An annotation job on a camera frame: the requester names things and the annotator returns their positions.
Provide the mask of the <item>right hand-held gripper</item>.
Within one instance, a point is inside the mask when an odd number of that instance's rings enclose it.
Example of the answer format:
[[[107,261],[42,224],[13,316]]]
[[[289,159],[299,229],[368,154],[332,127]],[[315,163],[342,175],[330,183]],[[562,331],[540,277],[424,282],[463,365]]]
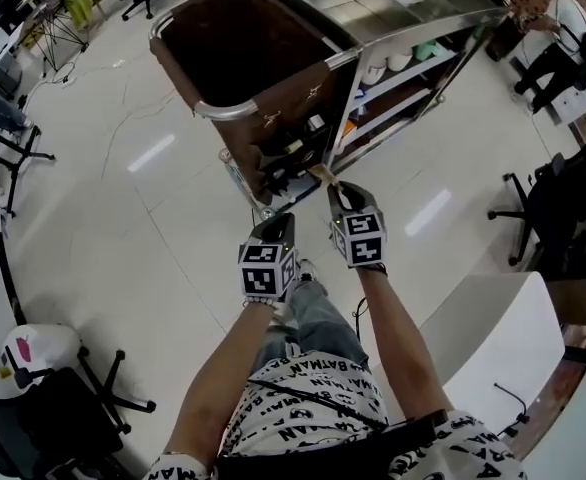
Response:
[[[335,248],[349,268],[384,261],[386,230],[375,197],[363,187],[342,181],[327,185],[331,236]]]

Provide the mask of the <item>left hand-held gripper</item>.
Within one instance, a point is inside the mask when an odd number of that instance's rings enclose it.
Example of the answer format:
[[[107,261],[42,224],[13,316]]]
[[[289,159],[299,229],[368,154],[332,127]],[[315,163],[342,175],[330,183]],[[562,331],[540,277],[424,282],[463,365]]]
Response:
[[[295,215],[284,212],[256,225],[250,241],[239,246],[242,293],[248,297],[284,299],[297,276]]]

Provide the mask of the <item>person's right forearm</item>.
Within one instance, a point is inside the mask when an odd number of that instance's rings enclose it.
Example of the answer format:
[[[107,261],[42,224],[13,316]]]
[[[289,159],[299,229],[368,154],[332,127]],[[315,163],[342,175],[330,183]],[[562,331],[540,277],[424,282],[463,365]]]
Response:
[[[420,419],[453,406],[440,384],[426,343],[388,277],[376,270],[357,270],[367,299],[383,370],[407,418]]]

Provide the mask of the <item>person's left forearm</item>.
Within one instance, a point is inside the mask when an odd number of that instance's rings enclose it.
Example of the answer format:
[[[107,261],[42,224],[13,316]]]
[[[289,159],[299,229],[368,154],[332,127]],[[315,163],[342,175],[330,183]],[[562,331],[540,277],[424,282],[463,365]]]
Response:
[[[244,307],[189,386],[165,447],[167,453],[186,454],[212,466],[272,315],[273,308],[263,303]]]

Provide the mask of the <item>brown laundry bag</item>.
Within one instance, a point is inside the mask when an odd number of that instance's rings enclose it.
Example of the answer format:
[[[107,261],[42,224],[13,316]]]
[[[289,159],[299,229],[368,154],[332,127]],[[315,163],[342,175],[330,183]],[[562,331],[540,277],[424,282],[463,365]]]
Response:
[[[160,18],[150,50],[191,111],[210,120],[254,205],[259,144],[284,124],[327,112],[332,150],[353,81],[358,48],[293,0],[188,0]]]

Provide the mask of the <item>steel housekeeping cart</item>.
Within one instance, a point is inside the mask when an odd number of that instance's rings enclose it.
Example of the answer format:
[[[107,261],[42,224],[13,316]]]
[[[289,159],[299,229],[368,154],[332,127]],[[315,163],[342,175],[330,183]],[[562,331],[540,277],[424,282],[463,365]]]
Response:
[[[335,144],[320,164],[338,174],[389,139],[411,126],[444,98],[445,88],[478,51],[487,34],[508,11],[506,0],[299,0],[305,9],[322,16],[322,22],[358,48],[359,56]],[[442,53],[424,62],[415,59],[413,48],[435,40]],[[388,69],[375,85],[361,83],[369,65],[386,61],[394,53],[413,58],[401,72]],[[365,101],[354,96],[361,87]],[[350,120],[357,129],[344,135]],[[261,219],[284,212],[300,202],[320,184],[308,173],[295,181],[270,206],[254,205],[225,145],[221,160]]]

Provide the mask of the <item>person's left white sneaker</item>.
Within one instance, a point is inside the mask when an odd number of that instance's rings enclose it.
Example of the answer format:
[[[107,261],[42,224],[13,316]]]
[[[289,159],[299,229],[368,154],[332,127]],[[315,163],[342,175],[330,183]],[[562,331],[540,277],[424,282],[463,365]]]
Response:
[[[295,324],[295,318],[285,302],[273,301],[272,325],[291,327]]]

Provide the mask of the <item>person's blue jeans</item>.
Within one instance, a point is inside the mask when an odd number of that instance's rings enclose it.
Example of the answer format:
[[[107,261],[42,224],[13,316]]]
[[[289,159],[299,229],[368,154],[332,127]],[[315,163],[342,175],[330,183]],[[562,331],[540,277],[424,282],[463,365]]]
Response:
[[[269,361],[292,354],[292,351],[313,351],[349,360],[369,372],[368,356],[351,325],[328,298],[324,286],[304,275],[293,288],[285,307],[297,327],[271,325],[254,362],[256,373]]]

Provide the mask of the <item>person's white printed shirt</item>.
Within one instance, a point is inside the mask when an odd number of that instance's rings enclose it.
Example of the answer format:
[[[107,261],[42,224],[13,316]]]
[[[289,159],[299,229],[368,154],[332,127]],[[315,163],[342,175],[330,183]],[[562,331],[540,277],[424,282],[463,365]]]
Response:
[[[248,380],[212,468],[165,453],[144,480],[527,480],[521,463],[462,411],[392,425],[372,375],[309,352]]]

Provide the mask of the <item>white table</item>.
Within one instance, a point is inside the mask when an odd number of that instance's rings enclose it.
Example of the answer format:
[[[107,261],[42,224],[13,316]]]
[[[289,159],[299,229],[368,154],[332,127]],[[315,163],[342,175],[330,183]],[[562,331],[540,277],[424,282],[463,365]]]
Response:
[[[453,407],[494,433],[530,407],[564,353],[537,272],[465,277],[420,331]]]

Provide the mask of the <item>brown wooden cabinet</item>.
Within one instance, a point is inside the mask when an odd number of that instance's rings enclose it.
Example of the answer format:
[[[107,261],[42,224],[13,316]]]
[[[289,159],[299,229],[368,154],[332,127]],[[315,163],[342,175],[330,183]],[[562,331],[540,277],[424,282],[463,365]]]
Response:
[[[562,266],[540,270],[561,324],[586,326],[586,252],[571,252]]]

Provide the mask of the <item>white low cabinet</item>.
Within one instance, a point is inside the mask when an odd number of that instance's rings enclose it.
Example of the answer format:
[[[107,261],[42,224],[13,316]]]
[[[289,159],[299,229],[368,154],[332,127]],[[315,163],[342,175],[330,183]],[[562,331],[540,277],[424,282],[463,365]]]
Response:
[[[586,89],[580,91],[570,87],[556,97],[551,106],[560,123],[573,123],[586,114]]]

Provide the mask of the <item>white bag pink print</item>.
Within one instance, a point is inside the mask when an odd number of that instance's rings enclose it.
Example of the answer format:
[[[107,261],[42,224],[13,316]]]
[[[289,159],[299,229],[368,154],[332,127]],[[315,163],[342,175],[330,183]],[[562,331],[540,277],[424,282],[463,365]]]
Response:
[[[0,350],[0,378],[20,392],[42,382],[53,371],[79,365],[79,334],[59,324],[25,324],[10,331]]]

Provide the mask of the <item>black curved floor strip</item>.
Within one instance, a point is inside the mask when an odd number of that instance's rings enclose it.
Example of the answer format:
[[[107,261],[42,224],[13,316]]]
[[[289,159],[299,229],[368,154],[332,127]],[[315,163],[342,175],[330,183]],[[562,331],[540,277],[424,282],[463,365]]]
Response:
[[[6,248],[4,243],[3,225],[0,216],[0,273],[4,283],[4,288],[8,298],[9,306],[13,315],[13,318],[17,325],[25,325],[27,320],[20,303],[14,280],[12,277],[10,265],[8,262]]]

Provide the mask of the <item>black tripod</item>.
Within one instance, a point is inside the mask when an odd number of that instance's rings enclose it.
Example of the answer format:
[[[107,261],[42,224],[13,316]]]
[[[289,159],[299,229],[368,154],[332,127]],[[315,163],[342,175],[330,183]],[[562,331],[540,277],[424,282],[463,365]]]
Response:
[[[32,26],[26,35],[42,56],[42,72],[58,73],[64,61],[58,58],[58,46],[72,45],[79,53],[89,47],[89,40],[74,27],[62,1],[43,3],[33,13]]]

